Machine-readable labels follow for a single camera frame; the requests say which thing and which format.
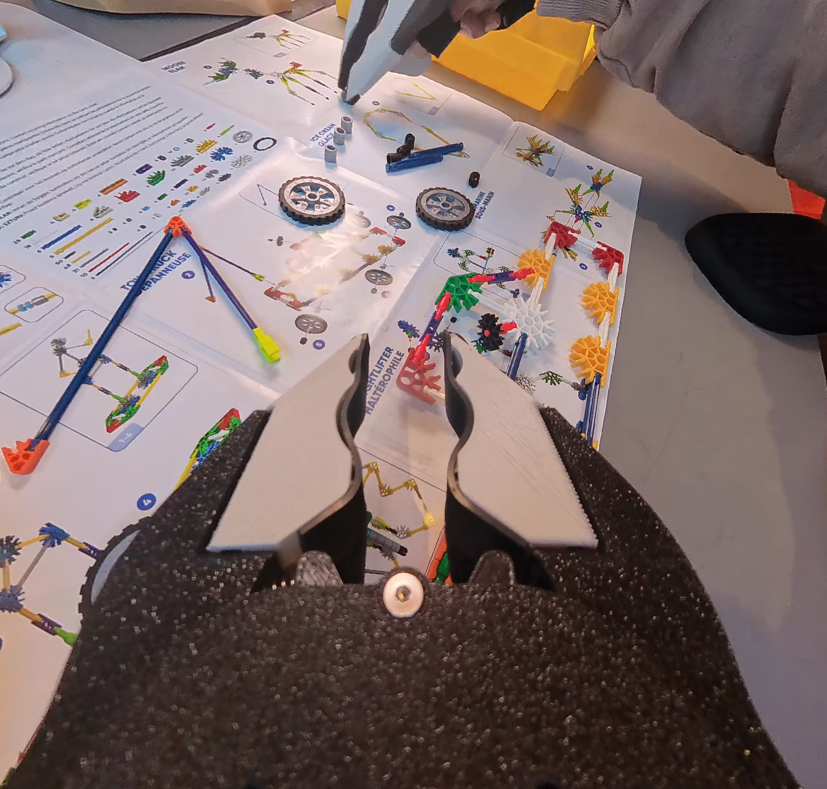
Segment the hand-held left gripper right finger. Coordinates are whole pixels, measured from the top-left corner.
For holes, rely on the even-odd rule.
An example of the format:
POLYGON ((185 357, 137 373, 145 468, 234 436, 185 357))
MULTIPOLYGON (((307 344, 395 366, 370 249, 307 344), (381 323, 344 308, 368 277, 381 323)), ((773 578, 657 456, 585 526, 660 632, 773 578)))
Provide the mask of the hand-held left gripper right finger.
POLYGON ((459 441, 448 463, 445 532, 451 578, 507 554, 517 580, 551 586, 543 548, 596 548, 575 484, 528 393, 464 339, 445 335, 446 411, 459 441))

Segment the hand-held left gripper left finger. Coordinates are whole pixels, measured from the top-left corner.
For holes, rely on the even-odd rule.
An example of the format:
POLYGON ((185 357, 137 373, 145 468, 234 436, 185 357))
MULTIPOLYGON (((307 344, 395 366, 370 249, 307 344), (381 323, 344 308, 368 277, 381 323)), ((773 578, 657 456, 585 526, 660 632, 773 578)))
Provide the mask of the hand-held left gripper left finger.
POLYGON ((274 403, 209 552, 271 550, 287 572, 316 550, 343 582, 365 580, 369 515, 355 436, 369 369, 369 338, 357 335, 274 403))

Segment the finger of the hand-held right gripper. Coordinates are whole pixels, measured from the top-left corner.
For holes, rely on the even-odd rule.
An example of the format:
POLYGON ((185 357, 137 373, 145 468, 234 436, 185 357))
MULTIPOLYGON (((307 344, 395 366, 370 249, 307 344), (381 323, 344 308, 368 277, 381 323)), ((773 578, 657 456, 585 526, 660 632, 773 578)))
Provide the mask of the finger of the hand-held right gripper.
POLYGON ((422 74, 422 56, 401 54, 391 48, 391 40, 401 27, 415 0, 351 0, 339 69, 342 100, 354 104, 383 75, 422 74))
POLYGON ((459 33, 451 15, 454 0, 413 0, 395 33, 395 52, 404 54, 416 41, 432 56, 440 56, 459 33))

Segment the yellow plastic bin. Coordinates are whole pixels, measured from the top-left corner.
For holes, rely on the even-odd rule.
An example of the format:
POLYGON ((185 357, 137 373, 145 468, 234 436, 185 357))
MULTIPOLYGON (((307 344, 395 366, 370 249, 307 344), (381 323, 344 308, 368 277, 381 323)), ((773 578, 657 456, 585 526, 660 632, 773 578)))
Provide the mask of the yellow plastic bin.
MULTIPOLYGON (((531 0, 504 0, 501 25, 483 37, 459 33, 440 56, 432 56, 418 42, 408 53, 436 60, 451 71, 470 78, 533 109, 542 109, 559 90, 566 91, 595 56, 594 28, 588 22, 543 18, 531 0)), ((351 0, 345 13, 348 18, 351 0)))

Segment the colourful construction toy model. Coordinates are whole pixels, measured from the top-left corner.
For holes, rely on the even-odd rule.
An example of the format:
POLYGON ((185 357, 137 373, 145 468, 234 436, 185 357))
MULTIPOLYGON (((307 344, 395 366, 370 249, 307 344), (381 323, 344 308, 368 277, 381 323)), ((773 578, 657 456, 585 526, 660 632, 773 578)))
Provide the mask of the colourful construction toy model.
POLYGON ((583 402, 576 429, 597 448, 599 400, 608 387, 610 330, 619 314, 625 254, 606 242, 580 238, 578 229, 567 228, 566 236, 548 236, 547 242, 519 254, 470 235, 447 239, 434 259, 441 288, 428 322, 417 329, 407 320, 398 320, 408 339, 408 351, 396 385, 416 400, 436 402, 442 394, 437 354, 451 329, 530 393, 538 382, 571 387, 583 402), (594 329, 573 340, 567 351, 572 378, 553 369, 530 375, 521 370, 531 363, 530 357, 553 351, 556 329, 551 305, 544 306, 543 297, 551 295, 555 263, 560 257, 577 261, 574 246, 578 242, 592 259, 580 264, 581 271, 596 275, 578 298, 594 329))

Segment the small black toy wheel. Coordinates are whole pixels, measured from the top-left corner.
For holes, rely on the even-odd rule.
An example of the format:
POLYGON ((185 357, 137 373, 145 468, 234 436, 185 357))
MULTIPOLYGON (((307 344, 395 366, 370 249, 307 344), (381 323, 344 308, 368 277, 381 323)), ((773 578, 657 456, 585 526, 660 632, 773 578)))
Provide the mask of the small black toy wheel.
POLYGON ((449 232, 468 227, 475 217, 475 206, 469 198, 444 187, 423 190, 416 199, 415 209, 425 225, 449 232))
POLYGON ((82 618, 90 611, 100 596, 102 589, 120 557, 138 536, 143 520, 127 526, 116 537, 113 537, 107 546, 98 554, 94 565, 89 568, 87 577, 80 590, 78 613, 82 618))
POLYGON ((346 199, 331 180, 316 176, 289 179, 278 193, 282 212, 299 224, 325 226, 344 216, 346 199))

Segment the grey desk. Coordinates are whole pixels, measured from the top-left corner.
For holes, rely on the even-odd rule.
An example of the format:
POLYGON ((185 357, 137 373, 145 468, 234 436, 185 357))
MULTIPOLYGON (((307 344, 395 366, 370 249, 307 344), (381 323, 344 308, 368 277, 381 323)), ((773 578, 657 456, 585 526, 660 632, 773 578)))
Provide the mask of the grey desk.
MULTIPOLYGON (((44 37, 69 44, 68 62, 100 54, 99 40, 152 60, 235 18, 129 18, 50 0, 2 0, 12 50, 47 60, 44 37)), ((47 72, 49 65, 35 65, 47 72)), ((713 214, 789 212, 786 183, 727 152, 595 62, 569 93, 534 111, 452 73, 449 85, 643 178, 619 351, 601 452, 647 499, 698 570, 724 621, 752 699, 802 786, 825 787, 825 384, 819 345, 773 336, 733 313, 696 270, 689 226, 713 214)), ((193 445, 259 390, 196 374, 122 453, 61 429, 33 493, 2 479, 2 536, 36 535, 50 521, 103 547, 160 503, 193 445)), ((2 613, 2 779, 48 707, 69 647, 2 613)))

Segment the blue rod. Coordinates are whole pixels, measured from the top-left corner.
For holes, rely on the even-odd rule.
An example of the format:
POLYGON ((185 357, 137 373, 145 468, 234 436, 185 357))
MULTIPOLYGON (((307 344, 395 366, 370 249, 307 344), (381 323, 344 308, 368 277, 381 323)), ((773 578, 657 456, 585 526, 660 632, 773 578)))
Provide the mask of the blue rod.
POLYGON ((434 165, 440 163, 443 157, 449 154, 459 154, 463 156, 465 155, 463 148, 463 143, 450 143, 431 149, 412 151, 403 160, 393 164, 386 164, 386 173, 397 174, 425 165, 434 165))

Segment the blue rod V-shaped assembly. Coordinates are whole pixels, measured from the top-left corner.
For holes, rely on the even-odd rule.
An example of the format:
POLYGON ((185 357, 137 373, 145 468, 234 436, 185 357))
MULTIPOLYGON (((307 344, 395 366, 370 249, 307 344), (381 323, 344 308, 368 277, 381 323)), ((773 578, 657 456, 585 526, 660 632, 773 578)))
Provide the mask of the blue rod V-shaped assembly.
POLYGON ((63 444, 72 456, 52 469, 68 483, 73 466, 81 477, 105 472, 103 453, 116 455, 117 472, 132 484, 171 473, 183 462, 184 446, 219 409, 253 410, 277 392, 169 340, 129 324, 127 316, 146 284, 163 271, 176 271, 178 248, 191 234, 175 217, 154 255, 111 319, 91 308, 77 312, 2 370, 2 443, 11 437, 12 411, 43 416, 36 435, 2 447, 2 467, 24 477, 50 464, 50 446, 63 444))

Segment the printed instruction sheet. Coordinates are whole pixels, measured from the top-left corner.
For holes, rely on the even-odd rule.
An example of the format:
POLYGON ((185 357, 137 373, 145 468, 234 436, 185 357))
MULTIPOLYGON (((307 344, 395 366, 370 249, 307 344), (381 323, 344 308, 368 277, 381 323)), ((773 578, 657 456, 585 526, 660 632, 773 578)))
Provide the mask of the printed instruction sheet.
MULTIPOLYGON (((390 75, 349 109, 336 97, 339 41, 278 18, 146 64, 100 44, 111 60, 78 48, 84 62, 72 65, 68 43, 43 39, 48 73, 35 69, 47 60, 27 59, 29 47, 12 50, 12 64, 2 48, 13 73, 2 97, 2 370, 82 309, 110 319, 180 216, 198 248, 170 248, 176 271, 146 284, 128 323, 277 392, 273 401, 369 333, 368 416, 357 439, 379 539, 368 543, 369 578, 400 564, 424 570, 441 530, 451 434, 443 391, 426 404, 396 385, 408 351, 398 320, 428 322, 447 239, 470 235, 519 254, 570 228, 627 258, 640 179, 425 77, 390 75), (328 165, 324 146, 343 115, 352 134, 328 165), (388 174, 386 155, 407 133, 414 151, 463 143, 465 155, 388 174), (472 171, 481 173, 476 189, 472 171), (344 216, 317 227, 288 218, 278 193, 301 176, 336 183, 344 216), (434 187, 469 198, 468 227, 419 219, 416 199, 434 187)), ((581 242, 574 251, 577 261, 555 263, 543 297, 553 351, 530 357, 521 368, 530 375, 572 378, 567 351, 594 329, 578 301, 596 278, 580 268, 591 253, 581 242)), ((272 402, 226 410, 173 489, 160 503, 139 497, 144 513, 127 525, 154 514, 272 402)), ((79 590, 105 545, 50 521, 30 537, 3 535, 2 613, 70 651, 79 590)))

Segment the black rounded object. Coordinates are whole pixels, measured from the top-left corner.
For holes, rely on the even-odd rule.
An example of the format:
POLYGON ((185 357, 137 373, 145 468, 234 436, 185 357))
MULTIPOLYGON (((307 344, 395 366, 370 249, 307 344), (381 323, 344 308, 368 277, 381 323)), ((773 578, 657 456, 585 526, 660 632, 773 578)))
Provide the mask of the black rounded object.
POLYGON ((826 332, 826 226, 797 214, 718 214, 686 235, 723 300, 761 329, 826 332))

